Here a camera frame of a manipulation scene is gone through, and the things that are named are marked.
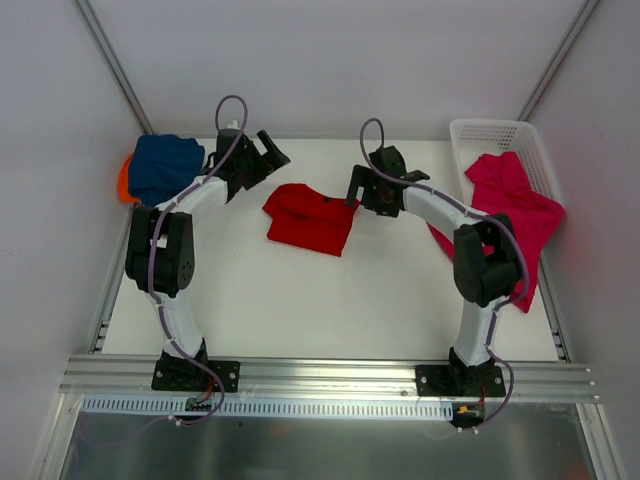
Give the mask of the red t shirt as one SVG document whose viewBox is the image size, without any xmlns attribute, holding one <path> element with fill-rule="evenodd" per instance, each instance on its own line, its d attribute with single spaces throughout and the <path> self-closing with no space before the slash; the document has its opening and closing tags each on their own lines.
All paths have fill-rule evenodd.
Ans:
<svg viewBox="0 0 640 480">
<path fill-rule="evenodd" d="M 271 218 L 271 241 L 341 257 L 360 202 L 323 195 L 306 184 L 280 185 L 263 211 Z"/>
</svg>

